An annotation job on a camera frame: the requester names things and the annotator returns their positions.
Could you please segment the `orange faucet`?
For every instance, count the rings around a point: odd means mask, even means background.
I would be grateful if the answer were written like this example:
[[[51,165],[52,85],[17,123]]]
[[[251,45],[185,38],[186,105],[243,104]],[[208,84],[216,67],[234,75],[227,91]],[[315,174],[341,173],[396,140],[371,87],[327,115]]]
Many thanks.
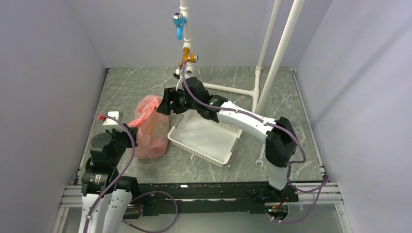
[[[198,60],[199,60],[199,57],[196,53],[190,53],[189,47],[183,47],[182,61],[179,63],[179,66],[182,65],[183,61],[185,61],[187,64],[187,63],[197,63]]]

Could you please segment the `silver wrench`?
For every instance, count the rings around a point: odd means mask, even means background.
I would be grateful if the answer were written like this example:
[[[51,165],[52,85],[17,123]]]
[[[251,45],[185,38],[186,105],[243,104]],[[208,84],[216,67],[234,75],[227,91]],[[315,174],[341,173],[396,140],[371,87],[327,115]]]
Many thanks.
[[[259,156],[254,162],[255,167],[261,167],[261,168],[264,167],[263,157],[265,155],[265,147],[266,147],[266,144],[263,143],[262,146],[261,146],[261,149],[260,149]]]

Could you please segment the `blue faucet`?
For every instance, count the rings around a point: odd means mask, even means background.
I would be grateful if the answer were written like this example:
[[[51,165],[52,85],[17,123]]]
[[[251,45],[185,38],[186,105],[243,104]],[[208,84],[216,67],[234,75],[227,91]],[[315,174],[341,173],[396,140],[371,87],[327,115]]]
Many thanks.
[[[186,17],[182,13],[175,13],[172,16],[173,23],[176,26],[176,37],[178,40],[183,40],[184,26],[187,22]]]

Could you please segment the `white plastic basket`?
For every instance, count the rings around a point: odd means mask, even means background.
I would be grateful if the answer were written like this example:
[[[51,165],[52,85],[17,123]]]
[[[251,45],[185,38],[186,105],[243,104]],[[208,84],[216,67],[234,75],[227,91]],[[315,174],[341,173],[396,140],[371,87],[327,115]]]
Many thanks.
[[[183,113],[168,139],[176,147],[218,167],[225,166],[240,138],[239,128],[202,118],[196,111]]]

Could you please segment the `white pipe frame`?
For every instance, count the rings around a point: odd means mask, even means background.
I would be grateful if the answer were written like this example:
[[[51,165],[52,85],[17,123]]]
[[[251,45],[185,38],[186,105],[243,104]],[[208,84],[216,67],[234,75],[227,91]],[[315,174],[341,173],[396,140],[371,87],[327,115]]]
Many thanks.
[[[295,0],[293,1],[292,7],[290,9],[282,36],[280,38],[279,44],[276,49],[276,53],[274,55],[272,64],[270,66],[270,70],[267,76],[267,79],[265,81],[265,84],[263,86],[263,89],[259,89],[259,84],[260,84],[260,75],[261,75],[261,70],[262,70],[262,65],[263,61],[266,55],[266,51],[268,49],[269,41],[272,35],[272,31],[275,25],[275,20],[278,14],[278,11],[280,9],[281,5],[280,0],[276,0],[273,5],[273,9],[271,12],[270,20],[268,23],[268,27],[266,30],[266,34],[264,37],[262,49],[260,52],[259,60],[257,63],[257,66],[255,68],[255,80],[254,80],[254,88],[250,91],[243,90],[243,89],[237,89],[237,88],[232,88],[232,87],[226,87],[226,86],[221,86],[221,85],[214,85],[211,83],[205,83],[206,88],[211,88],[214,90],[220,90],[220,91],[225,91],[229,93],[236,93],[236,94],[241,94],[241,95],[247,95],[252,98],[252,111],[254,113],[260,113],[263,110],[263,104],[265,103],[267,96],[269,94],[271,85],[273,84],[275,75],[277,74],[278,68],[280,66],[280,62],[282,61],[286,48],[289,44],[290,38],[292,36],[293,30],[295,28],[295,25],[298,21],[298,18],[300,16],[301,10],[303,8],[303,5],[305,3],[304,0]],[[189,4],[187,0],[181,0],[180,5],[179,5],[180,11],[178,13],[182,13],[186,19],[187,22],[184,26],[184,32],[183,32],[183,47],[189,47],[191,50],[191,34],[190,34],[190,29],[189,29],[189,23],[188,20],[190,19],[189,17]],[[186,71],[186,74],[189,74],[193,70],[193,64],[195,63],[188,63],[188,68],[189,70]]]

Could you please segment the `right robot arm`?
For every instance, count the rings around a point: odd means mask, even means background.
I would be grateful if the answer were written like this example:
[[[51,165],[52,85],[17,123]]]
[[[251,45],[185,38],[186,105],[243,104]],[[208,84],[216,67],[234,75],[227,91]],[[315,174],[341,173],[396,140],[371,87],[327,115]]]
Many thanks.
[[[290,197],[288,175],[298,141],[287,118],[273,119],[245,110],[225,97],[210,94],[196,77],[184,79],[181,88],[165,88],[156,111],[183,114],[168,139],[219,167],[229,161],[242,132],[254,136],[262,142],[255,164],[260,166],[267,160],[271,166],[265,199],[283,201]]]

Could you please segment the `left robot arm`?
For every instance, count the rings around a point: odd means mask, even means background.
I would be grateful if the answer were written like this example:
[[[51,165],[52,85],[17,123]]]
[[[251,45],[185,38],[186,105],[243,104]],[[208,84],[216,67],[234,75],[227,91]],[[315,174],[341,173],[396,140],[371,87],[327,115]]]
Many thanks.
[[[116,233],[129,204],[140,196],[135,177],[122,176],[117,165],[134,143],[129,133],[107,130],[91,140],[91,157],[82,182],[81,233]]]

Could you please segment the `pink plastic bag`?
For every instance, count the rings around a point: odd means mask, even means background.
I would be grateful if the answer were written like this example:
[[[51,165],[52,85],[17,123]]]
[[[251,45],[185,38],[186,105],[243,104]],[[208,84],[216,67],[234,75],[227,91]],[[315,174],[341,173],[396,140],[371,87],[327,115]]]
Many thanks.
[[[144,97],[136,106],[134,119],[129,127],[138,128],[134,156],[138,159],[155,159],[165,154],[170,130],[169,118],[157,112],[162,98],[156,95]]]

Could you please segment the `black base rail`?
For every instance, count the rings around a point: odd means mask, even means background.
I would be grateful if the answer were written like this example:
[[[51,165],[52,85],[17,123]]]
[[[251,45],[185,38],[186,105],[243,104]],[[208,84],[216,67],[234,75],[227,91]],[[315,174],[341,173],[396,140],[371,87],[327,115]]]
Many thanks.
[[[223,183],[141,183],[142,198],[129,207],[140,207],[143,216],[248,212],[264,214],[266,207],[296,203],[297,192],[290,186],[278,191],[268,181]]]

